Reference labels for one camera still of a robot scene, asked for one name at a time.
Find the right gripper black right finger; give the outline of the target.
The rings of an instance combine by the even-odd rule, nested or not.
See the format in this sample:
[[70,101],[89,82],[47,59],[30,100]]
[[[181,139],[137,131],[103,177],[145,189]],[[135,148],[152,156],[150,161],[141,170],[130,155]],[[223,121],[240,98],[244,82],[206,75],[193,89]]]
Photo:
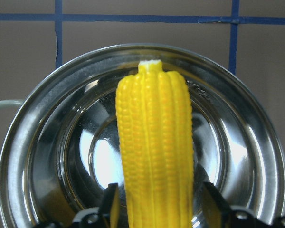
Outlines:
[[211,182],[203,182],[202,212],[209,228],[227,228],[231,207]]

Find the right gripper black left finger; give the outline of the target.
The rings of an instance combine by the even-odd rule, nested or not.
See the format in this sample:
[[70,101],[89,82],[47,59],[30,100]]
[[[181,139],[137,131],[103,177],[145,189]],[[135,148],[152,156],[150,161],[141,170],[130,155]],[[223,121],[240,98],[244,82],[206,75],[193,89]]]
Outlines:
[[98,211],[104,228],[116,228],[120,217],[120,197],[117,183],[110,183],[104,190],[104,196]]

